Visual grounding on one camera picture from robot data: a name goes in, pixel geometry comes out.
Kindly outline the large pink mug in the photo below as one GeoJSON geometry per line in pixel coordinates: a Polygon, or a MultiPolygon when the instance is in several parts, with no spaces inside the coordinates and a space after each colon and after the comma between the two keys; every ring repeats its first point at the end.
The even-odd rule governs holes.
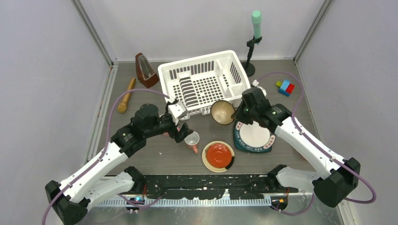
{"type": "Polygon", "coordinates": [[[200,141],[200,136],[197,132],[193,131],[192,134],[185,137],[184,142],[187,146],[192,149],[195,154],[198,154],[198,143],[200,141]]]}

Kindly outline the black patterned ceramic bowl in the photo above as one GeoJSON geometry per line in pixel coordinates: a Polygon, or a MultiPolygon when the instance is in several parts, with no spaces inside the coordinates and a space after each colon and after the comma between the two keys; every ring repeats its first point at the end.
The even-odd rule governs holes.
{"type": "Polygon", "coordinates": [[[218,100],[214,102],[210,109],[212,119],[220,125],[229,125],[234,119],[232,115],[235,113],[234,106],[225,100],[218,100]]]}

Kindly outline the white plastic dish rack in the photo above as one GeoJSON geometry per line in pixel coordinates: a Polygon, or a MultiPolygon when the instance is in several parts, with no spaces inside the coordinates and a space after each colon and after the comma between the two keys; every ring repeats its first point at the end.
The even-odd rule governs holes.
{"type": "Polygon", "coordinates": [[[182,120],[210,114],[219,100],[237,107],[242,92],[251,86],[233,50],[161,64],[158,76],[163,93],[184,103],[187,114],[182,120]]]}

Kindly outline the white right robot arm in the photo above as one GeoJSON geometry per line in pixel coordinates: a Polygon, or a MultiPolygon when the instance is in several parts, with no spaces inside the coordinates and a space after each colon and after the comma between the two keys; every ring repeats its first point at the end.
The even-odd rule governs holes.
{"type": "Polygon", "coordinates": [[[345,159],[326,147],[295,120],[285,106],[271,105],[262,89],[251,87],[245,90],[233,117],[246,125],[258,123],[267,128],[315,169],[311,172],[277,166],[269,172],[268,187],[273,192],[281,192],[285,187],[305,190],[334,208],[358,186],[359,179],[352,173],[360,173],[360,162],[353,157],[345,159]]]}

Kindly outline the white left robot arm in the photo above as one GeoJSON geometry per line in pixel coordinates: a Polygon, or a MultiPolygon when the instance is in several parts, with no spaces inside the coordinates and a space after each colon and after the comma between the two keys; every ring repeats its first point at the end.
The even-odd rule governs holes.
{"type": "Polygon", "coordinates": [[[45,186],[51,207],[65,225],[75,225],[98,203],[116,194],[130,191],[139,194],[145,178],[133,166],[116,177],[101,182],[106,174],[146,146],[148,138],[167,133],[180,143],[193,131],[186,123],[179,128],[178,121],[187,115],[182,102],[168,103],[163,115],[158,107],[144,104],[136,111],[130,123],[118,129],[98,155],[81,169],[61,182],[54,180],[45,186]]]}

